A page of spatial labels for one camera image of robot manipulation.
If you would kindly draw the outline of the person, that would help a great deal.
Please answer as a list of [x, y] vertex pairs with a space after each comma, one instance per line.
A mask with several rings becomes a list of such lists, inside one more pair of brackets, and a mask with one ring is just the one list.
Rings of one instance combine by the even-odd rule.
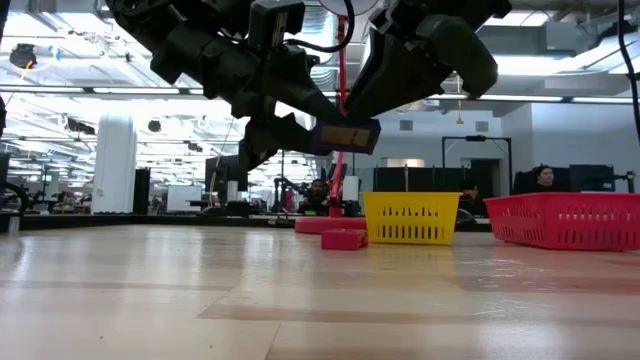
[[465, 179], [462, 184], [462, 196], [460, 198], [459, 208], [477, 217], [484, 214], [483, 202], [479, 196], [479, 188], [471, 179]]
[[554, 185], [554, 172], [551, 167], [540, 165], [534, 169], [533, 175], [535, 176], [535, 184], [532, 186], [534, 193], [552, 192], [557, 189]]
[[325, 181], [316, 179], [311, 183], [308, 192], [304, 196], [304, 201], [298, 208], [299, 214], [327, 215], [329, 209], [329, 187]]

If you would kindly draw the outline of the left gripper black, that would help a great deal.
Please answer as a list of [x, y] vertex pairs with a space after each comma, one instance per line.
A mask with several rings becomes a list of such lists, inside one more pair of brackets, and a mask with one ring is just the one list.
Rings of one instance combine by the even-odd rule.
[[199, 49], [199, 82], [207, 98], [231, 105], [235, 118], [251, 117], [239, 143], [239, 166], [253, 170], [279, 150], [313, 153], [312, 133], [294, 113], [274, 114], [280, 102], [321, 120], [341, 120], [340, 110], [310, 76], [316, 60], [294, 46], [256, 54], [227, 39], [209, 39]]

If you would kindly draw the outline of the red desk lamp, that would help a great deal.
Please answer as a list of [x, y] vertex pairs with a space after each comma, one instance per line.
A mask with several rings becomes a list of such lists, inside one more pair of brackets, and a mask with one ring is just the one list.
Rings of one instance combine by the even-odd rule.
[[[378, 0], [343, 0], [341, 5], [339, 0], [319, 0], [321, 5], [338, 17], [339, 41], [351, 42], [351, 37], [355, 31], [355, 17], [366, 13], [374, 8]], [[294, 230], [296, 233], [321, 234], [326, 230], [334, 229], [356, 229], [365, 230], [366, 220], [360, 217], [347, 217], [344, 215], [343, 202], [344, 190], [350, 185], [355, 185], [355, 202], [359, 200], [358, 178], [347, 176], [343, 169], [344, 156], [346, 152], [337, 152], [337, 160], [333, 172], [333, 179], [329, 182], [329, 209], [327, 216], [303, 216], [295, 221]]]

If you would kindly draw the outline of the red plastic basket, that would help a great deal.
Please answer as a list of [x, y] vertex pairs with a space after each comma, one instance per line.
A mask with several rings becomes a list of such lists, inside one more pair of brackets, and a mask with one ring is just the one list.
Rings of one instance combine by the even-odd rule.
[[485, 201], [495, 238], [548, 250], [640, 251], [640, 194], [531, 193]]

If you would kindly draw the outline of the dark blue box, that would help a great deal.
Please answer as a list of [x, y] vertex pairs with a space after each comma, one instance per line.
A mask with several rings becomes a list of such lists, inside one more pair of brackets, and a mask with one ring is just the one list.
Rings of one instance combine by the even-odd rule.
[[372, 154], [380, 133], [381, 126], [377, 119], [362, 124], [317, 121], [311, 130], [311, 149], [317, 153], [340, 151]]

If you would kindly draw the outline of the white board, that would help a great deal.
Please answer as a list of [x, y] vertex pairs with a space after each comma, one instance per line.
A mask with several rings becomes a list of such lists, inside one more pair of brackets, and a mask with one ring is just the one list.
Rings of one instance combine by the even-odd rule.
[[202, 189], [200, 186], [170, 185], [166, 210], [171, 212], [197, 212], [200, 210]]

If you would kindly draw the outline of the tall black speaker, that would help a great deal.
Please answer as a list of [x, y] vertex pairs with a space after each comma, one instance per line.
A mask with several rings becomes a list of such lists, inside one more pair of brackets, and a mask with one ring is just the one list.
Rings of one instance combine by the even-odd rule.
[[133, 193], [133, 213], [146, 215], [148, 213], [148, 202], [150, 192], [151, 170], [148, 168], [137, 169], [135, 171], [134, 193]]

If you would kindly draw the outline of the black partition panel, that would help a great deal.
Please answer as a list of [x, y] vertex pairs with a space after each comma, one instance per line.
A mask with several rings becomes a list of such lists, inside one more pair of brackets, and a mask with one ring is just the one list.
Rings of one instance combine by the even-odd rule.
[[464, 168], [375, 168], [374, 192], [460, 192], [469, 174]]

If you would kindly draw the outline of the red box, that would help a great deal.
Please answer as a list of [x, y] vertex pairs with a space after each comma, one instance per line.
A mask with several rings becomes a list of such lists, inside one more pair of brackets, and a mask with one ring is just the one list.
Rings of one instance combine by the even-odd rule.
[[334, 229], [321, 233], [323, 250], [357, 251], [368, 245], [366, 230]]

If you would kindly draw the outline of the yellow plastic basket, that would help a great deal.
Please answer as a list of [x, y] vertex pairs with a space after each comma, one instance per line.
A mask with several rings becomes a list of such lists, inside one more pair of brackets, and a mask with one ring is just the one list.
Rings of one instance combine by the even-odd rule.
[[461, 194], [366, 192], [362, 194], [371, 243], [450, 245]]

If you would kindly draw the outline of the black monitor row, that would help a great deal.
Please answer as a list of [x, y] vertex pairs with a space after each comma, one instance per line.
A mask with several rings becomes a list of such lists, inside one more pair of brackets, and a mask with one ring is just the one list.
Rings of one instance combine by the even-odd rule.
[[[534, 193], [532, 186], [535, 176], [532, 170], [517, 172], [514, 179], [513, 194]], [[551, 167], [554, 172], [552, 192], [615, 192], [614, 169], [607, 165], [569, 165], [567, 168]]]

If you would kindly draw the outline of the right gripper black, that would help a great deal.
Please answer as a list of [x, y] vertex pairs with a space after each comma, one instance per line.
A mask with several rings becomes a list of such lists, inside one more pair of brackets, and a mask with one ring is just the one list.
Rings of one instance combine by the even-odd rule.
[[[450, 72], [459, 75], [470, 98], [481, 97], [497, 82], [498, 67], [475, 31], [512, 9], [510, 0], [390, 0], [369, 17], [378, 31], [369, 32], [369, 57], [351, 86], [347, 116], [373, 118], [442, 94]], [[416, 31], [436, 64], [394, 37]]]

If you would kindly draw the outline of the white building column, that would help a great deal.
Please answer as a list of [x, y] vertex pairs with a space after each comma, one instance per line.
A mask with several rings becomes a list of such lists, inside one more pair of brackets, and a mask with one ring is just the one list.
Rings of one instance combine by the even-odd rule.
[[98, 125], [92, 212], [130, 213], [137, 153], [135, 120], [131, 114], [103, 113]]

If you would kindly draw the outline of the black metal stand frame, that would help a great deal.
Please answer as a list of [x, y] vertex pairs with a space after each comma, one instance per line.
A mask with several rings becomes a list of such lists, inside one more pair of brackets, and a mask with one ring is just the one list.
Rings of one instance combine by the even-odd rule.
[[[446, 168], [446, 157], [448, 153], [448, 149], [446, 148], [446, 143], [451, 141], [465, 141], [465, 142], [486, 142], [490, 141], [497, 147], [503, 150], [504, 153], [507, 154], [508, 158], [508, 186], [509, 186], [509, 195], [513, 194], [513, 155], [512, 155], [512, 139], [510, 137], [486, 137], [484, 135], [468, 135], [468, 136], [443, 136], [441, 138], [441, 168]], [[497, 143], [498, 141], [502, 141], [507, 145], [507, 149], [504, 150]]]

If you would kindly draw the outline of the black computer monitor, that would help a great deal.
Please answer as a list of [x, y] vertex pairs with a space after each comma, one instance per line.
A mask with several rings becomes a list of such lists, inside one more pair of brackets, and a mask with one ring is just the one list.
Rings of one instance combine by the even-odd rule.
[[214, 157], [205, 161], [206, 192], [225, 192], [229, 181], [236, 181], [239, 191], [248, 190], [248, 171], [241, 167], [237, 155]]

